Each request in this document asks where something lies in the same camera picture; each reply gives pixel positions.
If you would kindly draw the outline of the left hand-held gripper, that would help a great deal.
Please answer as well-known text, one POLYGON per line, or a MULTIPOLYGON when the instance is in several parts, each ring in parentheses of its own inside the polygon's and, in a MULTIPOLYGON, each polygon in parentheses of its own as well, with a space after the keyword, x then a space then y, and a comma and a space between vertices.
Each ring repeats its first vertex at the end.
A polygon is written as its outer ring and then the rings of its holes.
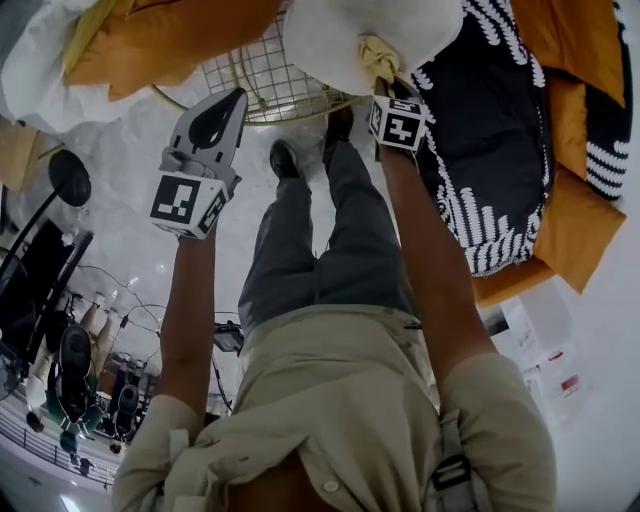
POLYGON ((149 220, 179 238, 205 239, 241 177, 232 168, 248 110, 238 87, 213 94, 178 119, 161 155, 149 220))

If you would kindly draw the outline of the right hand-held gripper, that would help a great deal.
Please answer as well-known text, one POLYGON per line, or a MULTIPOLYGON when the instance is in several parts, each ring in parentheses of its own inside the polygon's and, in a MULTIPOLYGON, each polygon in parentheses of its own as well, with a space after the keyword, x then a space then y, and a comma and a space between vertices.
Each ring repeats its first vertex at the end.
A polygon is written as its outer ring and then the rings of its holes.
POLYGON ((418 92, 396 79, 374 82, 368 119, 369 131, 382 146, 416 152, 425 136, 427 107, 418 92))

